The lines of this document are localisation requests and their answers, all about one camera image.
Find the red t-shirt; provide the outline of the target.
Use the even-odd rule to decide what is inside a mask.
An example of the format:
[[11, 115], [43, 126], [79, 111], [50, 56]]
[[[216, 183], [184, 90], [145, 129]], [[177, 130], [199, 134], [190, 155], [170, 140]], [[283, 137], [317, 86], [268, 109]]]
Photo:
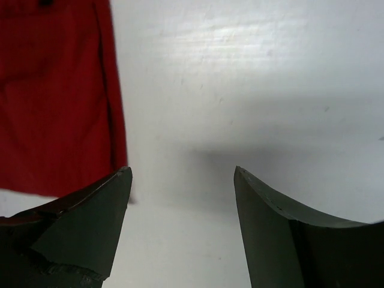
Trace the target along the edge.
[[1, 2], [1, 188], [62, 197], [127, 165], [109, 1]]

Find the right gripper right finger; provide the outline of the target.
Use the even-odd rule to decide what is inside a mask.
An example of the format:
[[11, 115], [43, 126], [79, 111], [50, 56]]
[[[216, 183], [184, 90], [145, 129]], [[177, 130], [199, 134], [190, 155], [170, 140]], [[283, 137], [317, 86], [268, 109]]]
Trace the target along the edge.
[[234, 173], [252, 287], [382, 287], [383, 223], [320, 212], [262, 182]]

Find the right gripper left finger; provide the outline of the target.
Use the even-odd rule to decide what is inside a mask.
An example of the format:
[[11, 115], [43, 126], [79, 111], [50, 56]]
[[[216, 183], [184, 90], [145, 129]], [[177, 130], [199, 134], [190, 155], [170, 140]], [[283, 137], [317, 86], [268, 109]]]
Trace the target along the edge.
[[1, 217], [1, 287], [101, 287], [132, 184], [122, 167], [44, 205]]

